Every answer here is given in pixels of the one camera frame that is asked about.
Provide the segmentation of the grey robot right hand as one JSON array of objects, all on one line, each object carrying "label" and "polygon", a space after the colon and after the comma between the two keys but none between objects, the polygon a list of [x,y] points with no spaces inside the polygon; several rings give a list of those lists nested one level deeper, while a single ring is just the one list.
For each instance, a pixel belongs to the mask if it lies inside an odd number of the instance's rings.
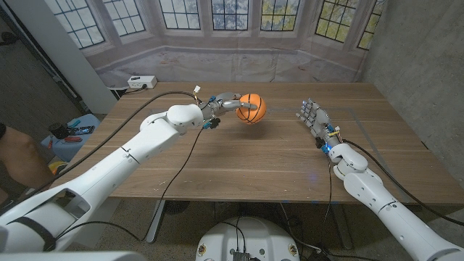
[{"label": "grey robot right hand", "polygon": [[327,144],[332,147],[341,143],[339,129],[332,126],[327,112],[312,99],[302,102],[296,116],[310,129],[318,146]]}]

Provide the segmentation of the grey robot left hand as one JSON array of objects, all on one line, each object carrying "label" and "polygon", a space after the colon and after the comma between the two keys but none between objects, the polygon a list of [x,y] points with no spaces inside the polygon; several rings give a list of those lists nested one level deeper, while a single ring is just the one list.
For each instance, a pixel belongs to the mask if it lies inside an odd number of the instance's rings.
[{"label": "grey robot left hand", "polygon": [[241,94],[225,92],[218,94],[213,101],[206,101],[199,104],[205,121],[224,115],[226,112],[234,111],[240,107],[256,109],[256,104],[240,101]]}]

